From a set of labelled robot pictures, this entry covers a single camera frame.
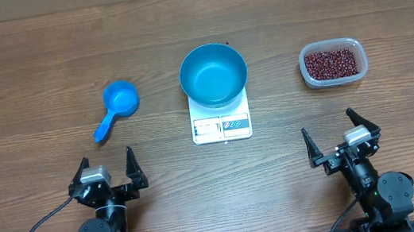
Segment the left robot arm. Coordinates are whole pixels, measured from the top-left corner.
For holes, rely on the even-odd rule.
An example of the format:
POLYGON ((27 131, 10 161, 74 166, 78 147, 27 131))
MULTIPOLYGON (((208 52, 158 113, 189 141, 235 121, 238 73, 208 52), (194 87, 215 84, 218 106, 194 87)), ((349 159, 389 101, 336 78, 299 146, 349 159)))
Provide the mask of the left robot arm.
POLYGON ((138 199, 139 191, 149 186, 130 147, 126 148, 126 176, 129 183, 114 187, 106 166, 91 167, 86 157, 81 160, 68 192, 77 203, 94 209, 95 216, 78 232, 129 232, 126 202, 138 199))

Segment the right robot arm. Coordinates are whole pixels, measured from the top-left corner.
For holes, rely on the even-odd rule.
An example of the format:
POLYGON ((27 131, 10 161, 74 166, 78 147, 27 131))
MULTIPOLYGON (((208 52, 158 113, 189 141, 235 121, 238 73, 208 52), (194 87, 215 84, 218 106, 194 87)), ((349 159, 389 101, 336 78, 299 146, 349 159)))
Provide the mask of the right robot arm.
POLYGON ((343 134, 344 142, 333 153, 319 151, 306 129, 301 130, 312 168, 327 175, 342 173, 354 200, 328 232, 414 232, 414 181, 404 172, 378 174, 369 158, 378 150, 381 129, 352 108, 346 110, 354 128, 343 134))

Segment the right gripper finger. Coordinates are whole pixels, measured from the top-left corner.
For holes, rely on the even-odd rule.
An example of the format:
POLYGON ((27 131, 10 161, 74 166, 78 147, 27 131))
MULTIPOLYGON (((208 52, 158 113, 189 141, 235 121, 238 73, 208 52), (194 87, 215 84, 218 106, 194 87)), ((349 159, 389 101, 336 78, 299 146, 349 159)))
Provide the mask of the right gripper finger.
POLYGON ((307 153, 309 158, 309 164, 312 168, 317 168, 321 164, 323 153, 319 151, 318 146, 315 144, 308 131, 305 128, 301 129, 301 134, 307 146, 307 153))
POLYGON ((371 133, 371 136, 376 136, 381 132, 381 128, 378 125, 361 117, 352 107, 346 110, 346 115, 356 127, 364 126, 371 133))

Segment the white digital kitchen scale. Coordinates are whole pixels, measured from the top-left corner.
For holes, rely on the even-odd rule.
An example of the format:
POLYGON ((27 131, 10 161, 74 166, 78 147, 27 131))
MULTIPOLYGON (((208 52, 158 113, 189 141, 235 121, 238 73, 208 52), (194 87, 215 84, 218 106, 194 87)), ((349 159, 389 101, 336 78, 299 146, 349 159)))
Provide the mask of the white digital kitchen scale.
POLYGON ((253 135, 246 89, 233 102, 208 108, 188 99, 192 141, 196 145, 248 139, 253 135))

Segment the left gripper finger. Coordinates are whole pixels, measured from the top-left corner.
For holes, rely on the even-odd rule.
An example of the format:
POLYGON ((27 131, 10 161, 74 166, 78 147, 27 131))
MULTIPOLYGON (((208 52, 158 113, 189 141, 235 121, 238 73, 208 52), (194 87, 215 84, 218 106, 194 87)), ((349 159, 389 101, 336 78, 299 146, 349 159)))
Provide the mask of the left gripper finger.
POLYGON ((149 187, 149 181, 129 146, 126 147, 126 176, 131 179, 136 190, 149 187))
POLYGON ((86 157, 84 157, 79 164, 79 169, 76 171, 69 185, 70 187, 74 187, 75 185, 80 184, 80 180, 81 180, 80 178, 82 176, 83 170, 86 168, 89 168, 89 160, 86 157))

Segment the blue plastic measuring scoop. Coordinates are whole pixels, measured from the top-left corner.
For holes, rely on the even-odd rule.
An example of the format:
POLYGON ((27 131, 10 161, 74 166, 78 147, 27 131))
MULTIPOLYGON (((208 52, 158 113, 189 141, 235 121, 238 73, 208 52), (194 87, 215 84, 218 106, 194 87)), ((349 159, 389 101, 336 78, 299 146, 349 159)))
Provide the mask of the blue plastic measuring scoop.
POLYGON ((106 115, 93 134, 95 143, 101 143, 107 138, 115 118, 128 117, 136 112, 140 96, 131 82, 116 81, 103 91, 103 104, 106 115))

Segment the teal round bowl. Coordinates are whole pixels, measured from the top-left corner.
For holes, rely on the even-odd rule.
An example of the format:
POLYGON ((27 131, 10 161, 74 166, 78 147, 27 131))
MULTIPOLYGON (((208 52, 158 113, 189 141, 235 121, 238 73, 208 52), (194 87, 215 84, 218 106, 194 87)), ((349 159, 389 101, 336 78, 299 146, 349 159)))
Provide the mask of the teal round bowl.
POLYGON ((245 89, 243 56, 226 44, 205 44, 189 52, 180 66, 180 86, 190 100, 208 108, 232 103, 245 89))

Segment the red adzuki beans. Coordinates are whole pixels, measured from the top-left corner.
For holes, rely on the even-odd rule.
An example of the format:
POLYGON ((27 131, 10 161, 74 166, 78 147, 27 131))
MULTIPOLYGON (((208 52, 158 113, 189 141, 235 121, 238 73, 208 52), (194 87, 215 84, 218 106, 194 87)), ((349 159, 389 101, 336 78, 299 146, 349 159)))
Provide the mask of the red adzuki beans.
POLYGON ((355 54, 348 48, 309 54, 304 57, 304 63, 309 76, 315 80, 341 79, 359 73, 355 54))

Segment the clear plastic food container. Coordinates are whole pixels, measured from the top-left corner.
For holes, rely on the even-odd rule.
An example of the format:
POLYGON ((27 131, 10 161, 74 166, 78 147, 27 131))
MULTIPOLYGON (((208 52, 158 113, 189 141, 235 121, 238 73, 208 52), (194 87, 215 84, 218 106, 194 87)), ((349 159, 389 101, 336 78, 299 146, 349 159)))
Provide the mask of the clear plastic food container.
POLYGON ((367 62, 366 52, 362 45, 353 38, 345 37, 333 40, 318 41, 305 46, 299 56, 300 72, 307 86, 311 89, 336 87, 342 84, 353 83, 360 80, 368 71, 369 63, 367 62), (312 53, 322 51, 334 51, 340 48, 348 48, 355 54, 356 64, 358 64, 359 73, 357 75, 342 77, 341 79, 329 79, 329 80, 315 80, 309 76, 305 67, 304 57, 312 53))

